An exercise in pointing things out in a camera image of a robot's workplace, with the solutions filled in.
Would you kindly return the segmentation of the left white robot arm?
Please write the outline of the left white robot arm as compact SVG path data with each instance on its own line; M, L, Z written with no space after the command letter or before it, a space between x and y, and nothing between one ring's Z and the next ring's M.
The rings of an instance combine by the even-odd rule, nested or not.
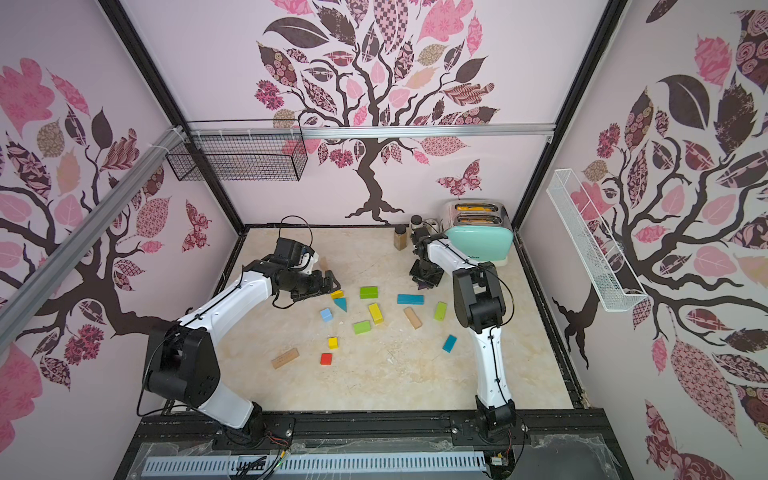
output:
M142 389L180 402L223 426L253 430L260 407L221 380L219 342L247 313L283 292L294 302L341 289L332 271L256 260L240 277L197 310L149 335Z

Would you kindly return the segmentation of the teal small block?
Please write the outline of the teal small block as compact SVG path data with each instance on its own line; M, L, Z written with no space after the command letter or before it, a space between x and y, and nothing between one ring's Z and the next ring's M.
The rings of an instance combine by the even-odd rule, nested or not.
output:
M447 353L451 353L456 345L456 342L457 338L454 335L449 335L445 340L442 349Z

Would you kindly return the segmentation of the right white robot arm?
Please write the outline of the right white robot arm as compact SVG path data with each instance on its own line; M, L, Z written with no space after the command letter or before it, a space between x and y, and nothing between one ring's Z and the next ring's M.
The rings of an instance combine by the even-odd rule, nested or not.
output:
M470 260L443 234L419 229L411 241L417 257L410 270L414 282L434 288L445 274L451 276L456 318L472 332L479 431L486 438L498 436L517 425L517 413L503 365L501 334L507 309L496 268Z

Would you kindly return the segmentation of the yellow rectangular block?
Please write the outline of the yellow rectangular block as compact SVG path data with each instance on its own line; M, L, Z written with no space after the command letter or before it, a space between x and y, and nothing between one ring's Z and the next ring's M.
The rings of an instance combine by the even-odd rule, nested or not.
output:
M370 304L368 310L375 324L381 324L384 321L384 316L378 303Z

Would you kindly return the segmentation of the teal long block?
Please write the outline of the teal long block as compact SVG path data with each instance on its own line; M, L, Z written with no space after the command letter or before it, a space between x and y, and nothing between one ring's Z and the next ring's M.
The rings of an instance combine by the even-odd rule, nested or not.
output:
M425 297L418 294L398 294L397 303L399 305L423 305Z

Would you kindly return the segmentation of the natural wood block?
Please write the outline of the natural wood block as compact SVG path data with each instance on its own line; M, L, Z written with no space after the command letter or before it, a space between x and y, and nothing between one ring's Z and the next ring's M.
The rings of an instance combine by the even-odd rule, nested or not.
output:
M421 321L421 319L419 318L419 316L416 314L416 312L412 307L405 308L404 314L414 329L419 329L422 327L423 322Z
M299 356L300 356L299 350L297 348L292 348L273 358L271 360L272 367L275 370L280 369L285 365L289 364L290 362L298 359Z

